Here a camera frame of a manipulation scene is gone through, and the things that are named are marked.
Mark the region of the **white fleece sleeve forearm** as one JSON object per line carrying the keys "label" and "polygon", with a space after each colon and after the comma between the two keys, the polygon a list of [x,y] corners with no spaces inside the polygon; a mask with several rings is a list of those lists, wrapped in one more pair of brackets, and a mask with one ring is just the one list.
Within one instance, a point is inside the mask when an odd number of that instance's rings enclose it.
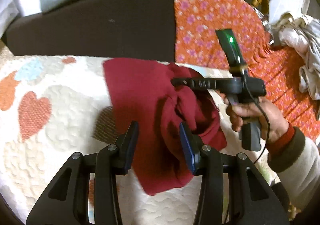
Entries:
{"label": "white fleece sleeve forearm", "polygon": [[291,203],[301,211],[319,200],[319,151],[302,131],[289,125],[277,141],[268,143],[268,165],[277,173]]}

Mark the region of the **person's right hand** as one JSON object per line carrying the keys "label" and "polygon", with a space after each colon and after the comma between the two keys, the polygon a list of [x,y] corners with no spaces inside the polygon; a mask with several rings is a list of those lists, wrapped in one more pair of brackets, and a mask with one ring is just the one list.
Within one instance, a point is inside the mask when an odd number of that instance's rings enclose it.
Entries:
{"label": "person's right hand", "polygon": [[267,116],[255,105],[255,103],[234,103],[230,104],[228,99],[224,99],[227,105],[226,114],[229,116],[233,131],[240,132],[244,124],[249,120],[258,120],[261,124],[261,138],[267,144],[276,142],[289,129],[290,124],[283,117],[281,111],[267,98],[259,98],[259,106]]}

